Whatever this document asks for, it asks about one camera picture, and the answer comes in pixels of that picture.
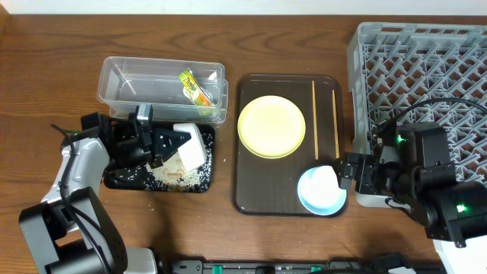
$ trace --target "light blue bowl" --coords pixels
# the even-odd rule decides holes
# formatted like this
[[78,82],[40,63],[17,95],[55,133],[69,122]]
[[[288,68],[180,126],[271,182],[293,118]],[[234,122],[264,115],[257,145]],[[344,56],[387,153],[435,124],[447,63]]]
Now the light blue bowl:
[[[319,177],[318,174],[316,176],[315,172],[318,169],[321,170],[319,174],[323,175],[326,173],[326,177]],[[310,187],[310,183],[316,185],[317,183],[324,183],[327,187],[334,187],[338,189],[338,180],[336,179],[335,172],[333,168],[330,166],[321,166],[321,167],[313,167],[306,172],[299,178],[298,181],[298,197],[303,206],[309,210],[310,212],[316,215],[333,215],[337,213],[344,205],[347,199],[347,192],[346,190],[337,190],[330,192],[331,196],[326,196],[327,194],[323,194],[323,199],[332,199],[335,201],[332,205],[328,206],[321,206],[316,203],[316,197],[312,197],[312,195],[316,195],[316,192],[313,191],[312,187]]]

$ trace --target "black tray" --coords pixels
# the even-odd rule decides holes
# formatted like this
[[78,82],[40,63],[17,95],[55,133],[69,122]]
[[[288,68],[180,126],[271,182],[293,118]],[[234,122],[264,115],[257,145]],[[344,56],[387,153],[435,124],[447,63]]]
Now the black tray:
[[[315,159],[312,81],[317,106],[318,160]],[[279,159],[265,159],[247,150],[236,134],[232,202],[246,215],[313,216],[298,198],[298,180],[306,170],[336,159],[332,91],[336,98],[339,151],[343,152],[342,94],[338,82],[322,75],[248,75],[237,91],[237,126],[242,109],[265,95],[281,96],[299,107],[306,121],[306,134],[299,148]],[[340,215],[346,203],[334,215]]]
[[[157,126],[167,129],[173,128],[173,123],[157,123]],[[154,177],[154,174],[149,172],[145,164],[141,164],[134,168],[126,168],[118,170],[116,177],[121,177],[125,180],[133,180],[133,183],[122,183],[117,180],[103,180],[105,186],[110,189],[119,190],[147,190],[147,191],[162,191],[162,192],[184,192],[184,193],[204,193],[210,187],[212,178],[212,164],[213,164],[213,150],[215,147],[215,129],[211,126],[198,126],[199,132],[202,135],[203,143],[206,148],[207,160],[204,165],[198,167],[197,172],[201,174],[198,183],[188,184],[188,177],[175,178],[164,182]]]

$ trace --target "wood grain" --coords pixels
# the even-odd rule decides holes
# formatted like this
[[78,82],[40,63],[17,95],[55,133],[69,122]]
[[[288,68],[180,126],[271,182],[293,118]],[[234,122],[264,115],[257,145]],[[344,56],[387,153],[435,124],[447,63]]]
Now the wood grain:
[[0,4],[0,44],[2,44],[2,36],[5,28],[7,27],[9,17],[10,14],[8,13],[8,11],[6,11],[2,4]]
[[231,205],[235,89],[250,73],[330,75],[342,86],[345,146],[353,112],[346,47],[362,21],[484,24],[485,17],[27,16],[9,20],[0,49],[0,272],[36,272],[18,216],[49,190],[62,137],[80,115],[108,111],[96,92],[108,56],[220,62],[230,83],[227,121],[216,128],[212,185],[205,194],[108,190],[105,205],[127,245],[166,259],[328,260],[400,251],[439,260],[422,227],[402,212],[367,209],[350,197],[336,219],[249,217]]

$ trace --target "gray dish rack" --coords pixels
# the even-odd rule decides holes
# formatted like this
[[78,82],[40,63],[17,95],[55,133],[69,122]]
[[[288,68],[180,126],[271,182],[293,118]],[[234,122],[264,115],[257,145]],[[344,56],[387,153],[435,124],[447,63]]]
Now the gray dish rack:
[[[487,26],[364,22],[347,49],[353,151],[372,154],[371,128],[415,102],[458,97],[487,107]],[[463,104],[418,107],[399,123],[448,132],[457,179],[487,181],[487,116]]]

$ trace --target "black cable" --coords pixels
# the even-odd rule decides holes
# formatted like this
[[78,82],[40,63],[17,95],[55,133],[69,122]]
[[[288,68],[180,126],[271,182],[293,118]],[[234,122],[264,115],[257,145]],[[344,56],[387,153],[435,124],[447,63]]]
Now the black cable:
[[70,151],[68,163],[66,164],[66,167],[64,169],[64,172],[62,173],[62,176],[61,176],[61,180],[59,181],[59,194],[61,196],[62,204],[65,206],[66,211],[71,216],[72,220],[79,227],[79,230],[81,231],[81,233],[83,233],[83,235],[86,236],[86,238],[88,239],[88,242],[93,247],[95,253],[98,256],[98,259],[101,262],[101,265],[103,267],[103,271],[105,273],[111,273],[110,266],[108,265],[107,258],[105,258],[105,256],[103,255],[103,251],[101,250],[100,246],[97,245],[95,239],[90,234],[90,232],[88,231],[88,229],[86,229],[86,227],[81,222],[81,220],[79,219],[79,217],[73,212],[74,206],[69,202],[69,200],[66,197],[65,190],[68,188],[68,186],[67,186],[68,173],[71,170],[71,167],[72,167],[72,165],[73,165],[73,163],[75,161],[75,157],[76,157],[75,144],[73,143],[73,141],[71,140],[71,138],[69,137],[69,135],[63,129],[61,129],[60,127],[58,127],[56,125],[53,125],[53,124],[51,125],[51,127],[53,127],[54,129],[58,130],[59,132],[61,132],[65,136],[65,138],[68,139],[69,145],[71,147],[71,151]]
[[472,107],[476,107],[479,110],[481,110],[483,113],[487,115],[487,108],[482,106],[481,104],[472,102],[471,100],[465,100],[465,99],[460,99],[460,98],[435,98],[435,99],[430,99],[430,100],[424,100],[422,102],[418,102],[416,104],[413,104],[411,107],[406,108],[405,110],[401,111],[399,114],[397,114],[395,117],[390,118],[386,122],[384,122],[381,127],[381,131],[385,131],[387,128],[389,128],[391,125],[393,125],[399,118],[404,116],[406,113],[408,113],[411,110],[414,110],[416,107],[421,107],[426,104],[433,104],[433,103],[438,103],[438,102],[454,102],[454,103],[463,103],[466,105],[470,105]]

